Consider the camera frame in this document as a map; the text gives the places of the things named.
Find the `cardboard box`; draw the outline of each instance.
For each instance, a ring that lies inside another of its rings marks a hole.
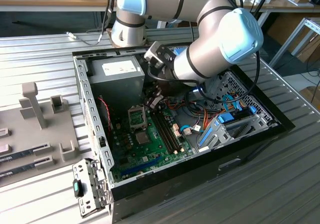
[[[314,91],[315,91],[315,86],[309,86],[304,88],[303,90],[301,90],[299,93],[309,102],[312,99],[312,96],[314,95]],[[313,99],[312,104],[318,109],[320,110],[320,86],[318,87],[318,89],[316,90],[315,93],[315,97]]]

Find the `wooden table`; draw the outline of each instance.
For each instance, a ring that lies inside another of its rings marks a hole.
[[[0,0],[3,12],[102,12],[107,0]]]

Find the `metal case frame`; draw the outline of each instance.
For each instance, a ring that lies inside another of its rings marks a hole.
[[[80,102],[84,111],[85,120],[88,122],[89,137],[96,157],[102,159],[101,163],[106,174],[107,183],[111,183],[110,180],[112,180],[110,168],[114,160],[110,148],[106,143],[105,133],[103,129],[100,128],[102,125],[99,115],[95,115],[97,108],[85,71],[86,68],[84,68],[86,67],[85,60],[138,53],[142,54],[145,53],[147,49],[148,48],[123,48],[95,51],[95,53],[82,52],[73,54]],[[229,70],[240,80],[245,88],[249,88],[252,85],[253,82],[251,79],[238,66],[232,66]],[[196,158],[190,158],[187,161],[183,160],[180,163],[163,168],[153,174],[145,175],[144,178],[137,178],[135,181],[119,186],[115,186],[114,184],[109,185],[108,189],[112,196],[110,209],[113,213],[113,222],[124,219],[155,204],[164,202],[201,183],[219,177],[233,167],[251,160],[272,140],[294,128],[291,121],[288,120],[257,86],[253,88],[251,94],[257,101],[263,103],[264,109],[278,121],[278,126],[241,139],[223,148],[201,152],[201,155],[196,156]]]

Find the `aluminum extrusion table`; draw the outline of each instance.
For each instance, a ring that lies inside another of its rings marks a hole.
[[[147,33],[150,42],[191,41],[189,28]],[[80,36],[94,43],[99,35]],[[105,48],[111,48],[106,36],[94,48],[66,35],[0,39],[0,110],[19,106],[24,82],[37,83],[40,101],[62,94],[70,104],[82,156],[90,157],[71,52]],[[241,68],[253,79],[255,59]],[[319,218],[320,113],[263,61],[258,83],[296,128],[246,165],[123,223],[293,223]],[[81,219],[72,174],[67,166],[0,188],[1,222],[108,223],[107,210]]]

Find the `ram slot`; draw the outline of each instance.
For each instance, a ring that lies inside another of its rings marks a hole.
[[[174,137],[174,134],[169,128],[167,122],[165,121],[165,117],[160,113],[156,113],[153,114],[151,118],[154,124],[156,125],[160,137],[164,141],[168,153],[172,154],[175,150],[181,150],[181,147],[179,146],[177,139]]]

